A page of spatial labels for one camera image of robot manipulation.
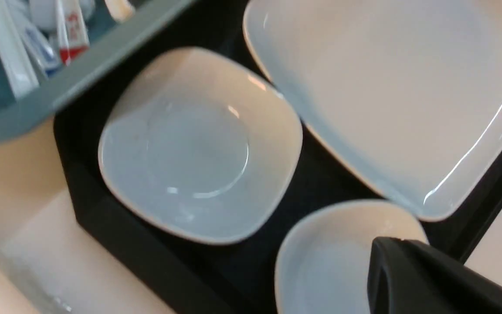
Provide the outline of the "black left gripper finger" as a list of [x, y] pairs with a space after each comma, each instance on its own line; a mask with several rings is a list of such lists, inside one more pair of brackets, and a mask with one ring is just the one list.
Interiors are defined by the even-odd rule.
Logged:
[[419, 240], [371, 243], [372, 314], [502, 314], [502, 286]]

